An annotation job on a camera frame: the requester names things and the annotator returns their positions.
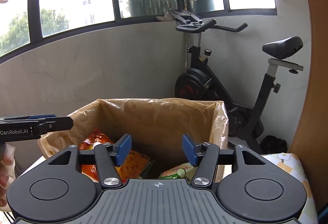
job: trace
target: window frame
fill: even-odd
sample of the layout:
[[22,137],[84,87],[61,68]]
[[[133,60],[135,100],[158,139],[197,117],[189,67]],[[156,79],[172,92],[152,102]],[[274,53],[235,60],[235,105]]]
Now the window frame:
[[[30,43],[23,45],[3,56],[0,56],[0,64],[25,53],[26,51],[32,50],[39,46],[78,35],[81,33],[118,27],[123,25],[138,24],[138,23],[151,23],[158,22],[156,16],[138,16],[138,17],[129,17],[121,18],[119,0],[112,0],[114,8],[114,21],[108,21],[98,24],[87,25],[84,27],[71,29],[56,33],[50,36],[43,37],[42,28],[41,28],[41,19],[40,19],[40,5],[39,0],[27,0],[27,17],[28,17],[28,29],[30,35]],[[277,15],[277,3],[276,8],[274,9],[236,9],[231,10],[229,6],[229,0],[223,0],[224,10],[209,11],[203,13],[197,13],[200,18],[210,18],[210,17],[219,17],[219,16],[232,16],[232,15]],[[178,9],[184,8],[184,1],[177,0]]]

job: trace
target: handlebar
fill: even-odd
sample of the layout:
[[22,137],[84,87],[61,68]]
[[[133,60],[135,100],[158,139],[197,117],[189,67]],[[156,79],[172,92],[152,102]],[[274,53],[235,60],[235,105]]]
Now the handlebar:
[[215,24],[216,24],[216,20],[211,19],[200,26],[196,26],[196,28],[194,25],[178,25],[175,27],[175,29],[179,32],[201,33],[201,32],[204,32],[205,30],[211,28]]
[[240,32],[247,27],[248,27],[247,23],[244,23],[235,29],[229,28],[229,27],[224,27],[224,26],[219,26],[219,25],[214,25],[213,27],[210,27],[210,29],[223,30],[223,31],[228,31],[228,32]]

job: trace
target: gray wall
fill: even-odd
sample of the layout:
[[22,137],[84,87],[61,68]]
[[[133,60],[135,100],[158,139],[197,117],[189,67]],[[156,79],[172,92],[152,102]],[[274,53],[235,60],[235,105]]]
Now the gray wall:
[[[174,95],[184,37],[175,22],[145,23],[56,41],[0,65],[0,116],[67,115],[97,98]],[[13,143],[25,169],[41,153],[35,141]]]
[[217,17],[218,25],[248,27],[240,33],[208,30],[202,36],[202,48],[213,53],[209,66],[235,101],[254,105],[270,56],[262,45],[291,36],[300,36],[304,47],[287,61],[304,66],[294,75],[278,68],[278,94],[271,93],[262,115],[265,135],[274,135],[291,143],[301,115],[307,90],[311,59],[311,26],[307,0],[276,0],[278,16]]

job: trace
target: gray ribbed plate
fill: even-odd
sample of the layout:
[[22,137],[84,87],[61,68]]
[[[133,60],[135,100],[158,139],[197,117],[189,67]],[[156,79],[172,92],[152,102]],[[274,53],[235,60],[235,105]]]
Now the gray ribbed plate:
[[[24,220],[18,224],[27,224]],[[186,180],[137,180],[103,192],[85,215],[66,224],[245,224],[224,211],[213,194]]]

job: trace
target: snack bag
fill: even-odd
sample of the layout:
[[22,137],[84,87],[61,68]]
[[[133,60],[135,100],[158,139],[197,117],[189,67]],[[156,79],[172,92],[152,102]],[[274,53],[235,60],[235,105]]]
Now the snack bag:
[[197,168],[194,168],[190,163],[184,163],[164,171],[160,174],[159,179],[187,179],[190,183]]
[[[80,144],[80,150],[92,150],[96,145],[111,143],[113,141],[103,134],[99,129],[93,132]],[[129,178],[140,178],[140,174],[149,163],[149,158],[136,151],[131,150],[120,168],[116,168],[122,182],[125,183]],[[93,181],[98,182],[96,165],[82,165],[82,173]]]

